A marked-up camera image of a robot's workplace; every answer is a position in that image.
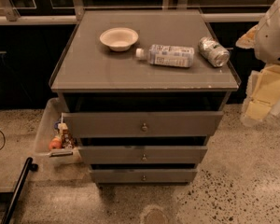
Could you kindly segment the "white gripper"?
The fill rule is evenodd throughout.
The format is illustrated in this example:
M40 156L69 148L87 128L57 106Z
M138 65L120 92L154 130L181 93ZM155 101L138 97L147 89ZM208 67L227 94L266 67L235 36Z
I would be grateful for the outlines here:
M250 28L235 43L241 49L255 47L257 26ZM280 113L280 65L268 63L260 71L252 71L246 87L240 120L251 127L261 123L267 116Z

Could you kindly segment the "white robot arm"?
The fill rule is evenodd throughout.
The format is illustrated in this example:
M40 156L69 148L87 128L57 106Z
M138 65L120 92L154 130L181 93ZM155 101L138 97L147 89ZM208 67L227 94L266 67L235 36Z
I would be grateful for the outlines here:
M238 48L253 49L265 66L252 71L246 87L241 122L251 127L280 113L280 0L275 0L259 23L235 43Z

